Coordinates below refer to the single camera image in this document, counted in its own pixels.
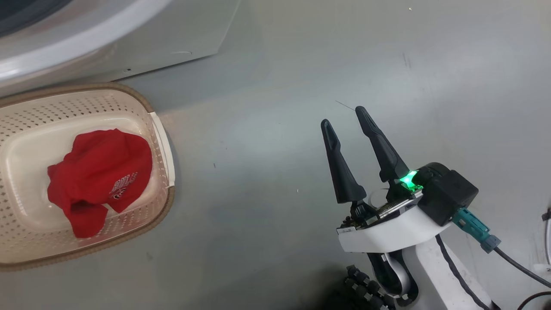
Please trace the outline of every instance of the black cable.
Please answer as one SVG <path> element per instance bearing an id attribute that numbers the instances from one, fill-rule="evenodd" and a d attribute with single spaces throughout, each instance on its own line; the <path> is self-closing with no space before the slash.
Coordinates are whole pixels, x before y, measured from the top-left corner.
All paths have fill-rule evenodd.
<path id="1" fill-rule="evenodd" d="M 461 284 L 461 287 L 465 290 L 465 293 L 469 294 L 471 298 L 473 298 L 474 303 L 477 304 L 478 307 L 484 309 L 484 310 L 490 310 L 490 307 L 486 306 L 478 297 L 471 291 L 471 288 L 465 283 L 465 280 L 457 270 L 457 267 L 455 267 L 455 264 L 451 260 L 450 255 L 448 254 L 446 247 L 444 246 L 444 242 L 442 242 L 442 238 L 440 238 L 440 235 L 436 235 L 436 242 L 438 242 L 438 245 L 440 246 L 440 250 L 442 251 L 442 255 L 444 256 L 444 259 L 450 266 L 450 270 L 453 273 L 453 275 L 458 279 L 459 284 Z"/>
<path id="2" fill-rule="evenodd" d="M 520 304 L 517 310 L 522 310 L 524 306 L 526 306 L 526 304 L 531 302 L 533 299 L 538 298 L 540 296 L 545 296 L 545 295 L 551 295 L 551 292 L 541 292 L 528 297 L 526 300 L 522 302 L 522 304 Z"/>
<path id="3" fill-rule="evenodd" d="M 531 272 L 530 270 L 524 268 L 521 264 L 517 263 L 516 261 L 514 261 L 512 258 L 510 258 L 509 256 L 507 256 L 507 254 L 503 253 L 503 251 L 498 248 L 498 247 L 495 247 L 494 248 L 494 251 L 496 253 L 499 254 L 499 256 L 503 257 L 503 259 L 505 259 L 509 264 L 513 265 L 514 267 L 516 267 L 516 269 L 519 269 L 520 271 L 524 272 L 526 275 L 528 275 L 529 277 L 531 277 L 532 279 L 538 281 L 539 283 L 545 285 L 546 287 L 551 287 L 551 282 L 548 282 L 546 280 L 543 280 L 542 278 L 540 278 L 539 276 L 535 275 L 533 272 Z"/>

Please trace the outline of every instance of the gray metal surface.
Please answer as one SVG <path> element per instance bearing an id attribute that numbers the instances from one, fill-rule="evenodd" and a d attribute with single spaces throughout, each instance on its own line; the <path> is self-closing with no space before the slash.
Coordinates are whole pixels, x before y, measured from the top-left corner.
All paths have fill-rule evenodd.
<path id="1" fill-rule="evenodd" d="M 345 266 L 369 270 L 338 243 L 349 206 L 335 203 L 320 133 L 329 119 L 358 183 L 383 187 L 356 105 L 409 167 L 438 161 L 477 186 L 469 209 L 500 248 L 544 263 L 550 20 L 539 0 L 243 0 L 217 55 L 124 82 L 172 140 L 168 217 L 100 253 L 0 275 L 0 308 L 305 308 Z M 444 240 L 503 309 L 545 290 L 455 227 Z"/>

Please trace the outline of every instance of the cable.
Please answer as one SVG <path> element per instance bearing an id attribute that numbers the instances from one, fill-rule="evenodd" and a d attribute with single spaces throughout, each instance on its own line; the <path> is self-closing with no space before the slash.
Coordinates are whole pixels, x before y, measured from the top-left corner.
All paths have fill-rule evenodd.
<path id="1" fill-rule="evenodd" d="M 455 267 L 455 264 L 453 263 L 453 260 L 451 260 L 450 255 L 448 254 L 446 247 L 444 246 L 444 242 L 442 242 L 442 238 L 440 238 L 440 235 L 436 235 L 436 242 L 438 242 L 438 245 L 440 246 L 440 250 L 442 251 L 442 255 L 444 256 L 444 259 L 450 266 L 450 270 L 453 273 L 453 275 L 458 279 L 459 284 L 461 284 L 461 287 L 465 290 L 465 293 L 469 294 L 471 298 L 473 298 L 474 303 L 477 304 L 478 307 L 484 309 L 484 310 L 490 310 L 490 307 L 486 306 L 474 293 L 471 291 L 471 288 L 465 283 L 465 280 L 457 270 L 457 267 Z"/>
<path id="2" fill-rule="evenodd" d="M 499 254 L 499 256 L 503 257 L 503 259 L 505 259 L 509 264 L 513 265 L 514 267 L 516 267 L 516 269 L 519 269 L 520 271 L 524 272 L 526 275 L 528 275 L 529 277 L 531 277 L 532 279 L 538 281 L 539 283 L 545 285 L 546 287 L 550 287 L 551 288 L 551 283 L 546 281 L 546 280 L 543 280 L 542 278 L 540 278 L 539 276 L 535 275 L 533 272 L 531 272 L 530 270 L 524 268 L 521 264 L 517 263 L 516 261 L 514 261 L 512 258 L 510 258 L 509 256 L 507 256 L 507 254 L 503 253 L 503 251 L 499 248 L 499 247 L 495 247 L 494 251 L 496 253 Z"/>
<path id="3" fill-rule="evenodd" d="M 545 221 L 545 257 L 547 258 L 547 264 L 551 265 L 551 252 L 549 242 L 551 241 L 551 221 L 547 219 Z"/>
<path id="4" fill-rule="evenodd" d="M 537 293 L 537 294 L 534 294 L 534 295 L 528 297 L 527 299 L 525 299 L 522 302 L 522 304 L 520 304 L 520 306 L 518 307 L 517 310 L 522 310 L 524 308 L 524 306 L 526 306 L 526 304 L 531 302 L 533 299 L 538 298 L 540 296 L 545 296 L 545 295 L 551 295 L 551 292 L 541 292 L 541 293 Z"/>

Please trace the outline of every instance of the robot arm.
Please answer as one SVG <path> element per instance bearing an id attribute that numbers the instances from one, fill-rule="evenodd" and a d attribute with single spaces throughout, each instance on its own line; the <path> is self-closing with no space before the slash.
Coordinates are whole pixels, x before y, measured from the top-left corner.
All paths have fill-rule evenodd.
<path id="1" fill-rule="evenodd" d="M 323 120 L 337 202 L 352 203 L 350 216 L 337 228 L 343 250 L 368 254 L 378 283 L 398 308 L 499 309 L 439 236 L 454 223 L 487 253 L 499 245 L 500 240 L 467 210 L 478 189 L 440 163 L 409 170 L 365 108 L 355 111 L 389 190 L 387 203 L 379 208 L 364 202 L 366 192 L 352 176 L 333 127 Z"/>

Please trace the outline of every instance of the beige plastic basket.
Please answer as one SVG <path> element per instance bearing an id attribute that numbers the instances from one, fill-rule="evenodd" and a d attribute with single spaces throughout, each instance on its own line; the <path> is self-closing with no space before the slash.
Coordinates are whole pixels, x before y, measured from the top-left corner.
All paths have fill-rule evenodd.
<path id="1" fill-rule="evenodd" d="M 63 211 L 48 201 L 46 168 L 63 159 L 76 135 L 112 128 L 149 142 L 152 176 L 142 196 L 123 213 L 110 210 L 97 235 L 78 239 Z M 0 271 L 52 264 L 124 242 L 162 221 L 173 197 L 174 165 L 166 133 L 133 89 L 92 84 L 0 100 Z"/>

